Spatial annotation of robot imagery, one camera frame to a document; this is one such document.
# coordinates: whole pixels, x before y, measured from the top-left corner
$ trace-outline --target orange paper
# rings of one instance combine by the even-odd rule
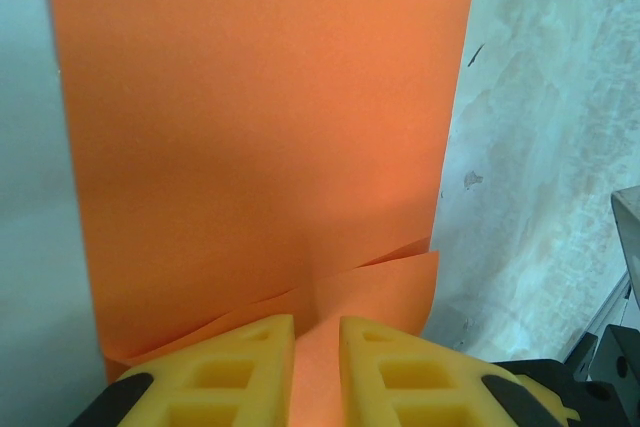
[[[347,308],[425,318],[434,261],[393,259],[431,236],[470,0],[52,4],[111,366],[282,311],[307,353]]]

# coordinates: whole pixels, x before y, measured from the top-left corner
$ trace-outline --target square cutout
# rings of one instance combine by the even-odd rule
[[[397,359],[379,364],[387,389],[449,389],[453,387],[447,372],[435,362]]]
[[[232,427],[238,406],[231,404],[175,404],[169,408],[169,427]]]
[[[396,405],[402,427],[483,427],[462,405]]]
[[[364,340],[366,340],[367,342],[391,342],[391,339],[388,339],[380,334],[376,334],[375,332],[364,332],[362,334],[362,337],[364,337]]]
[[[254,363],[243,359],[216,359],[199,364],[186,387],[195,389],[246,389]]]
[[[269,331],[267,329],[256,330],[242,337],[243,340],[267,340]]]

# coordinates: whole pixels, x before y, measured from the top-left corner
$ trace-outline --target gray surface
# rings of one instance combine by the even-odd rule
[[[602,339],[607,325],[620,325],[622,318],[627,309],[629,301],[626,298],[631,283],[629,275],[625,272],[620,282],[616,285],[609,298],[604,302],[598,313],[595,315],[591,324],[587,328],[587,332],[591,332],[598,337],[598,341]]]
[[[564,359],[610,295],[625,271],[610,195],[640,184],[638,6],[472,1],[426,337]]]
[[[105,385],[46,0],[0,0],[0,424],[67,425]]]

